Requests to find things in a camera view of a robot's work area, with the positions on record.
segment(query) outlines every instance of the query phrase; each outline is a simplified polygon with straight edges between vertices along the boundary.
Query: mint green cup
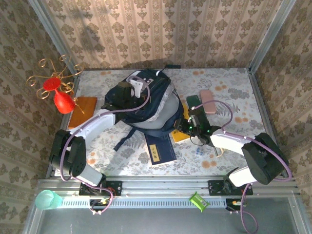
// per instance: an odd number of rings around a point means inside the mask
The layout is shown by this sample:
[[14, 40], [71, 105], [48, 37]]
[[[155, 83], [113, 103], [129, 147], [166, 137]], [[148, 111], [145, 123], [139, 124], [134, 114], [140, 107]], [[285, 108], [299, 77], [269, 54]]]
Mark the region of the mint green cup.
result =
[[51, 190], [43, 190], [36, 199], [35, 205], [40, 210], [52, 210], [62, 204], [63, 198]]

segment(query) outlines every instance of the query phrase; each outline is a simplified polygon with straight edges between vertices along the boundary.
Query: table surface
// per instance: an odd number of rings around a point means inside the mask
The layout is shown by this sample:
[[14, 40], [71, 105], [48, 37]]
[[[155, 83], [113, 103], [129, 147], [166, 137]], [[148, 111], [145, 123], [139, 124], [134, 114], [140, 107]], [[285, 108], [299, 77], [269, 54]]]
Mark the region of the table surface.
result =
[[[104, 104], [105, 94], [133, 71], [85, 71], [80, 76], [76, 96], [97, 97], [98, 110]], [[233, 121], [226, 127], [229, 132], [252, 136], [265, 131], [246, 68], [174, 69], [165, 73], [182, 102], [187, 96], [199, 95], [201, 89], [209, 89], [215, 100], [229, 104], [234, 113]], [[220, 104], [216, 107], [217, 113], [207, 118], [211, 125], [222, 126], [229, 120], [230, 113]], [[217, 158], [212, 147], [196, 146], [190, 140], [174, 143], [170, 134], [177, 160], [152, 166], [144, 134], [139, 131], [117, 152], [113, 150], [130, 129], [119, 122], [104, 131], [87, 148], [87, 162], [107, 176], [225, 175], [235, 167], [247, 165], [244, 157], [237, 153], [226, 151]]]

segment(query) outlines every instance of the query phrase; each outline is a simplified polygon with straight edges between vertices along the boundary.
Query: patterned wallpaper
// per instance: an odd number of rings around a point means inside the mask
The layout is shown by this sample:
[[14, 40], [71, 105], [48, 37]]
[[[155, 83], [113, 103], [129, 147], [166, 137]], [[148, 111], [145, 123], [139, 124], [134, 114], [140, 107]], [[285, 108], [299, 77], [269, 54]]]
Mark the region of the patterned wallpaper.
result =
[[257, 71], [312, 220], [312, 1], [297, 0]]
[[49, 75], [38, 61], [59, 55], [26, 0], [0, 0], [0, 233], [21, 233], [37, 180], [44, 178], [61, 115], [26, 85]]
[[248, 67], [281, 0], [43, 0], [90, 69]]

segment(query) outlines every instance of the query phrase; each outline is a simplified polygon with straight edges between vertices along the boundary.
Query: backpack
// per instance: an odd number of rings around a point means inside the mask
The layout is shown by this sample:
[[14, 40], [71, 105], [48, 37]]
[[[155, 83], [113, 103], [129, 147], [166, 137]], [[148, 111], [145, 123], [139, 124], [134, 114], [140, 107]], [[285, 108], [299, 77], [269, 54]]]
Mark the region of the backpack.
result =
[[[165, 68], [179, 68], [180, 66], [167, 65]], [[174, 123], [183, 116], [182, 102], [176, 93], [170, 78], [163, 73], [163, 70], [145, 69], [135, 71], [131, 76], [138, 76], [144, 79], [150, 88], [150, 102], [143, 109], [133, 112], [126, 112], [122, 115], [121, 121], [132, 127], [131, 131], [114, 148], [117, 151], [120, 146], [138, 130], [153, 137], [165, 137], [174, 130]], [[116, 93], [118, 85], [113, 87], [105, 95], [105, 104], [102, 109], [107, 109], [108, 105], [118, 106]], [[147, 89], [141, 90], [141, 96], [147, 96]]]

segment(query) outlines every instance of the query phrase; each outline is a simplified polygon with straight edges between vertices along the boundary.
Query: green block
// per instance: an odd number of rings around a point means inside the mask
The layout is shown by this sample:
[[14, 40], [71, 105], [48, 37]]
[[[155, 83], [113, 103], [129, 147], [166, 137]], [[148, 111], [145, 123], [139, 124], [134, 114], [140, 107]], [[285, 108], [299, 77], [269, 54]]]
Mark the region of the green block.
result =
[[190, 198], [190, 201], [196, 205], [201, 212], [209, 206], [209, 202], [205, 201], [197, 192]]

